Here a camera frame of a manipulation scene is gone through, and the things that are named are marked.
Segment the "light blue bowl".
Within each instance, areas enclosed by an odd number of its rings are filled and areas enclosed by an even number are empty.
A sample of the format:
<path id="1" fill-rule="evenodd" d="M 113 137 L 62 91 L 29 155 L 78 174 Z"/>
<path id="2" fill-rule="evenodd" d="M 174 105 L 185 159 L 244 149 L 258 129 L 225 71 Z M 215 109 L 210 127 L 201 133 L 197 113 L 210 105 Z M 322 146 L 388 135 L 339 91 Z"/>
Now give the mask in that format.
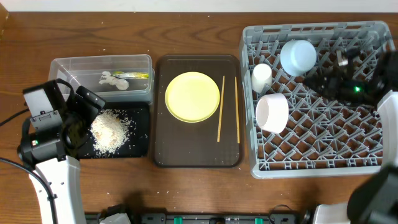
<path id="1" fill-rule="evenodd" d="M 316 64 L 315 47 L 306 40 L 288 41 L 280 52 L 280 62 L 284 71 L 291 76 L 301 76 Z"/>

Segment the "cooked rice pile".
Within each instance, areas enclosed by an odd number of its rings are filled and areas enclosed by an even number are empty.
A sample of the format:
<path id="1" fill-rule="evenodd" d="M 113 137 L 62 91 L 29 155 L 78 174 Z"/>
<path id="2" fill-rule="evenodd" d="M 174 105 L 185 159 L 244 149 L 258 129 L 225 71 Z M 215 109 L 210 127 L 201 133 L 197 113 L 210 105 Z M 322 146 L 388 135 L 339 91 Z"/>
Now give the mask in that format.
<path id="1" fill-rule="evenodd" d="M 90 131 L 97 156 L 108 156 L 121 148 L 129 139 L 132 120 L 121 110 L 102 110 L 92 122 Z"/>

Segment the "pink bowl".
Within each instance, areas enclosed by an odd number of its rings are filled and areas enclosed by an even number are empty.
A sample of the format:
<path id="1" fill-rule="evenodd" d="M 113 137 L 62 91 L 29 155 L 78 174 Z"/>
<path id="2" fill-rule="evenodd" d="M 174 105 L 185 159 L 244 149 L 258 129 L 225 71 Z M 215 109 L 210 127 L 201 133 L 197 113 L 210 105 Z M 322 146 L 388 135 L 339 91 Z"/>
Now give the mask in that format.
<path id="1" fill-rule="evenodd" d="M 289 119 L 289 106 L 281 93 L 262 96 L 255 111 L 257 125 L 264 131 L 279 134 Z"/>

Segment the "small white green cup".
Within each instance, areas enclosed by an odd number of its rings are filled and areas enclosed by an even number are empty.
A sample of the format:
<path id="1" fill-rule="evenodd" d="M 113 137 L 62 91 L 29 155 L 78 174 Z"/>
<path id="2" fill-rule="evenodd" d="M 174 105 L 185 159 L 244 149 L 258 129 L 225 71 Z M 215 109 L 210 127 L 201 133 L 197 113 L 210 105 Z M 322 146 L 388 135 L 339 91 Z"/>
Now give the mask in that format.
<path id="1" fill-rule="evenodd" d="M 272 69 L 265 63 L 258 64 L 254 67 L 251 75 L 252 89 L 261 93 L 266 85 L 272 85 Z"/>

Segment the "wooden chopstick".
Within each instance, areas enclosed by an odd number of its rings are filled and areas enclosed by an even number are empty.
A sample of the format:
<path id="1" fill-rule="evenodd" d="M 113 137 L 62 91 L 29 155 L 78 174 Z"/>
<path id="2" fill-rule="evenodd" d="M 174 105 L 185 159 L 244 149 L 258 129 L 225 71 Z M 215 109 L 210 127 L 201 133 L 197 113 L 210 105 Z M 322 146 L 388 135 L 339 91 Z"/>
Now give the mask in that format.
<path id="1" fill-rule="evenodd" d="M 225 84 L 225 76 L 223 76 L 222 86 L 221 86 L 221 95 L 220 95 L 220 112 L 218 119 L 218 133 L 217 133 L 217 142 L 220 142 L 221 139 L 221 125 L 222 125 L 222 116 L 223 116 L 223 100 L 224 100 L 224 84 Z"/>
<path id="2" fill-rule="evenodd" d="M 236 134 L 237 143 L 240 144 L 240 128 L 239 128 L 239 100 L 238 100 L 238 82 L 237 77 L 234 78 L 234 95 L 235 95 L 235 110 L 236 110 Z"/>

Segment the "yellow plate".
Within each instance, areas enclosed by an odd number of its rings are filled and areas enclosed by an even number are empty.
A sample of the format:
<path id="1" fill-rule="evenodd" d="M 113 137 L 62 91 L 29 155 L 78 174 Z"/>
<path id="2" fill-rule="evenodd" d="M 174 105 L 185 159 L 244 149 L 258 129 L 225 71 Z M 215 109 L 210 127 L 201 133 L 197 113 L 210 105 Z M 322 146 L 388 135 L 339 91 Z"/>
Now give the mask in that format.
<path id="1" fill-rule="evenodd" d="M 211 77 L 200 72 L 185 72 L 168 84 L 164 99 L 173 117 L 186 123 L 199 123 L 215 113 L 221 97 Z"/>

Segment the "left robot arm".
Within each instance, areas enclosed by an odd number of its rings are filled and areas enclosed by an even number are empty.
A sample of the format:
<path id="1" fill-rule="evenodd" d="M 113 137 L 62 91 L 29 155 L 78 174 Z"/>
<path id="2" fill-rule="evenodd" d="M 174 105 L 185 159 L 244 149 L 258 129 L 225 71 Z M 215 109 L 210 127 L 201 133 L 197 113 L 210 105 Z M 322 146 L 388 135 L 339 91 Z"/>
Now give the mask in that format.
<path id="1" fill-rule="evenodd" d="M 18 153 L 32 169 L 42 222 L 86 223 L 78 151 L 105 101 L 83 86 L 64 97 L 55 80 L 28 88 L 23 96 L 31 116 L 22 125 Z"/>

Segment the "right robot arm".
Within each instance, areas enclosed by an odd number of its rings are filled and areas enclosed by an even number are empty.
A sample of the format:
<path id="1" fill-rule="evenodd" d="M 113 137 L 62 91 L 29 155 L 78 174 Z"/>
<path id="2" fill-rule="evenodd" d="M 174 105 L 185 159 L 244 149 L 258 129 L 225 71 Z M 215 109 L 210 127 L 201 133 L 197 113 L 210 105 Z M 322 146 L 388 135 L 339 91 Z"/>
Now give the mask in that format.
<path id="1" fill-rule="evenodd" d="M 397 224 L 397 51 L 381 54 L 370 80 L 357 80 L 359 50 L 337 52 L 332 71 L 307 76 L 303 84 L 328 100 L 376 109 L 382 125 L 382 165 L 345 203 L 318 205 L 312 223 Z"/>

